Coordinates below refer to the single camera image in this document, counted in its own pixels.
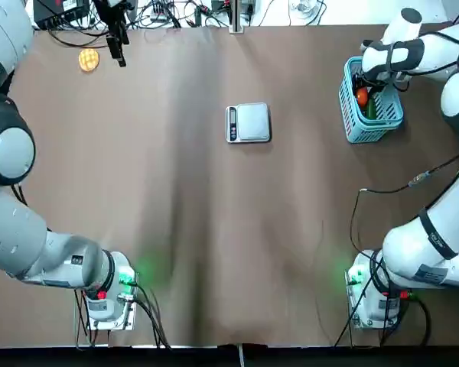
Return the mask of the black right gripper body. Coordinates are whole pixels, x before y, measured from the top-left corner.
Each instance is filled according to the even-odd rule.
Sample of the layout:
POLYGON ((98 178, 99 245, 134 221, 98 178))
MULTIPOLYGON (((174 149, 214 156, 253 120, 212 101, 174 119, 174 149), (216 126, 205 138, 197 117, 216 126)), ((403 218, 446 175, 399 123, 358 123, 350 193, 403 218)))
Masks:
POLYGON ((364 74, 362 74, 360 78, 363 81, 364 86, 371 88, 372 93, 381 92, 387 86, 387 82, 384 82, 382 80, 368 80, 364 74))

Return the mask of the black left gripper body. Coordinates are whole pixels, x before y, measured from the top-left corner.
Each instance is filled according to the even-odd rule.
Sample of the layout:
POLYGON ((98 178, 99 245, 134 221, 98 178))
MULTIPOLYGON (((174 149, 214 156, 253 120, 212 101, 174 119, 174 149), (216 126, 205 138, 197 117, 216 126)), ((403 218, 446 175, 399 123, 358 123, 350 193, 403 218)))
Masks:
POLYGON ((100 20, 105 24, 123 21, 127 11, 133 10, 133 1, 93 0, 100 20))

